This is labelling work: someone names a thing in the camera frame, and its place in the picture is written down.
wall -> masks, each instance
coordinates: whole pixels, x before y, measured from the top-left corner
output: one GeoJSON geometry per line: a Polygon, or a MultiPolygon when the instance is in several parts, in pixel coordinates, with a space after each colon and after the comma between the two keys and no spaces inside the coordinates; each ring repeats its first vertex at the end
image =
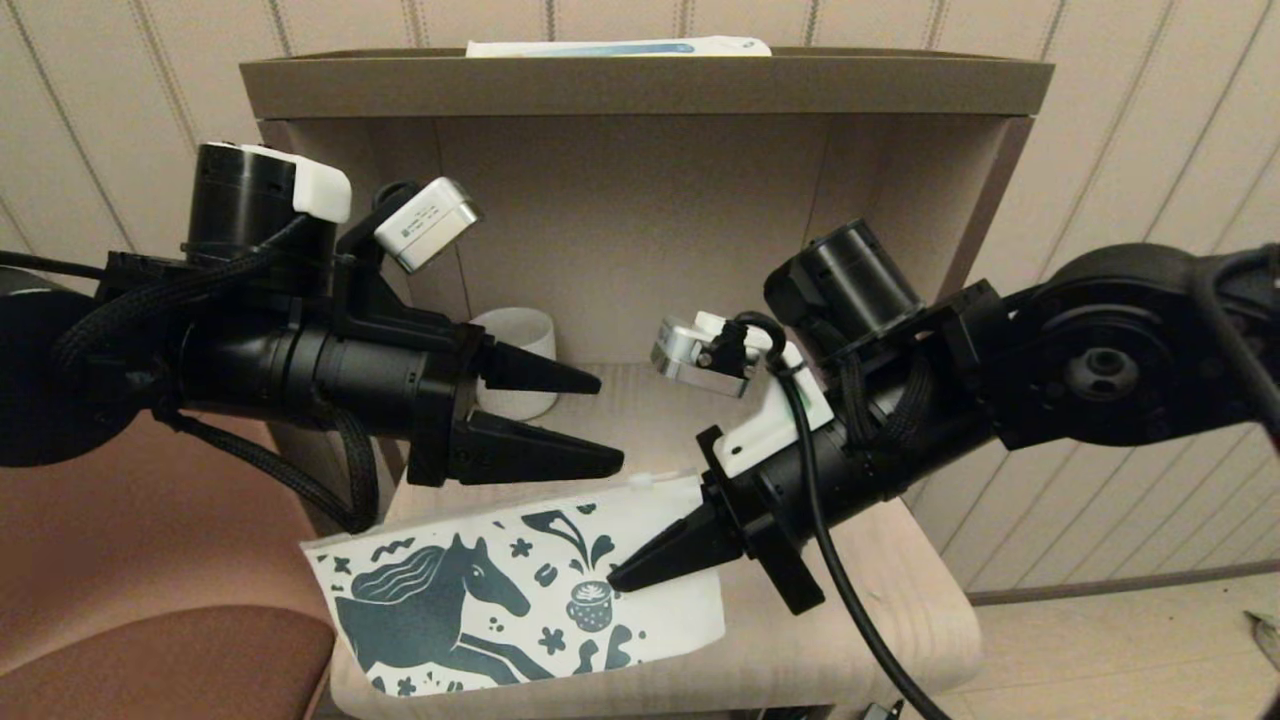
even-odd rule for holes
{"type": "MultiPolygon", "coordinates": [[[[1267,0],[4,0],[0,247],[175,255],[193,145],[256,141],[236,63],[468,38],[756,35],[1042,58],[1048,101],[974,278],[1280,229],[1280,12],[1267,0]]],[[[1280,469],[1245,427],[1138,450],[988,446],[909,505],[972,591],[1280,557],[1280,469]]]]}

white cup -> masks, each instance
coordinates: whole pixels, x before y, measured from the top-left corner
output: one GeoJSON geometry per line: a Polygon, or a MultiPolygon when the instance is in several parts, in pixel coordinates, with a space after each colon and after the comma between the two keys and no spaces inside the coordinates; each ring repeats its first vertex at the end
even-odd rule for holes
{"type": "MultiPolygon", "coordinates": [[[[556,323],[552,316],[531,307],[499,307],[489,310],[471,320],[480,325],[498,342],[556,359],[556,323]]],[[[476,383],[476,404],[485,413],[493,413],[512,420],[536,418],[556,404],[554,392],[531,392],[524,389],[489,389],[484,380],[476,383]]]]}

coffee cup illustration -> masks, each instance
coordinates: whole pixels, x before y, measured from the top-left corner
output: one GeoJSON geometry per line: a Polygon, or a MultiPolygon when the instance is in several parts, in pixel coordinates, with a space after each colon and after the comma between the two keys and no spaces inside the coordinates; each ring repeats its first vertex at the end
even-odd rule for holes
{"type": "Polygon", "coordinates": [[[579,629],[598,633],[613,621],[613,588],[600,580],[579,583],[564,610],[579,629]]]}

brown chair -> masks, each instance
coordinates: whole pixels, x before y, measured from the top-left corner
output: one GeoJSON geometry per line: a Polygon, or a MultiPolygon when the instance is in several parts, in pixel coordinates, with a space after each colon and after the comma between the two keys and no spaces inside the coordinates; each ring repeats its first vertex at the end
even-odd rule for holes
{"type": "Polygon", "coordinates": [[[291,492],[150,416],[0,469],[0,716],[308,716],[334,638],[311,537],[291,492]]]}

floor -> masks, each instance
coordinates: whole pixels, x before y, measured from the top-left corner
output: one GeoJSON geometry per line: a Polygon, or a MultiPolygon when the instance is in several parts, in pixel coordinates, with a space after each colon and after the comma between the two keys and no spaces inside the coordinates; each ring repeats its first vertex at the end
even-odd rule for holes
{"type": "Polygon", "coordinates": [[[1244,610],[1280,615],[1280,574],[979,607],[983,670],[936,700],[954,720],[1254,719],[1280,674],[1244,610]]]}

